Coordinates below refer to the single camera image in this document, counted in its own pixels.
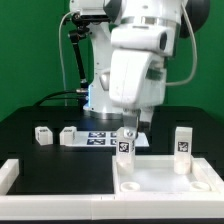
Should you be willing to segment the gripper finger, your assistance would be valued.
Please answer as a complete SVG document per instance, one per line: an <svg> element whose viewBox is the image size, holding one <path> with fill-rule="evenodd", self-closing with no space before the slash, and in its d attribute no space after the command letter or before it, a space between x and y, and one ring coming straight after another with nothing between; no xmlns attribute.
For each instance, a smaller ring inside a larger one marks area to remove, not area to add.
<svg viewBox="0 0 224 224"><path fill-rule="evenodd" d="M138 134L139 110L123 110L124 137L136 139Z"/></svg>

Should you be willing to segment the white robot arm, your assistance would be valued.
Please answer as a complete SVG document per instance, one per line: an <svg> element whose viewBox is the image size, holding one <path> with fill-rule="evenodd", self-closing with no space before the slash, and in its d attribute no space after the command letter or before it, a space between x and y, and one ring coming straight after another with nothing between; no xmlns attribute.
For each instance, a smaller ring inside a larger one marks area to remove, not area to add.
<svg viewBox="0 0 224 224"><path fill-rule="evenodd" d="M141 121L164 101L166 60L176 41L193 38L210 0L70 0L75 39L91 39L94 78L84 111L122 119L121 136L135 139Z"/></svg>

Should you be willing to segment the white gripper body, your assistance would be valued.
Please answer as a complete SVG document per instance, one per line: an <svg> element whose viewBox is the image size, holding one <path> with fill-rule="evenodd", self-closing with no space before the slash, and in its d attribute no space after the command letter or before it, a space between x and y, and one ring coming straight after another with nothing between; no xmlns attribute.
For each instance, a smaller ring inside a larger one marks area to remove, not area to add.
<svg viewBox="0 0 224 224"><path fill-rule="evenodd" d="M136 110L163 102L165 58L173 55L174 43L175 30L170 27L113 29L109 97L115 107Z"/></svg>

